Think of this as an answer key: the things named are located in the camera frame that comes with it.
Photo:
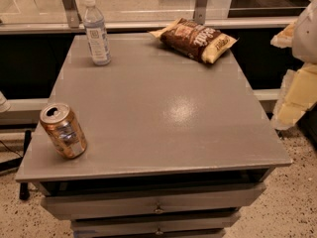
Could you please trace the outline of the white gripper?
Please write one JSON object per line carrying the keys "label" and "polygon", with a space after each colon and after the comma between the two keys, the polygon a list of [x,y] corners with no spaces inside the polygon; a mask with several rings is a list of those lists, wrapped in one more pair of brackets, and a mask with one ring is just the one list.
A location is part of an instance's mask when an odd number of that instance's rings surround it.
{"label": "white gripper", "polygon": [[270,43],[281,49],[292,47],[295,58],[310,62],[298,71],[289,69],[283,77],[270,124],[276,130],[287,130],[317,103],[317,65],[313,64],[317,63],[317,0]]}

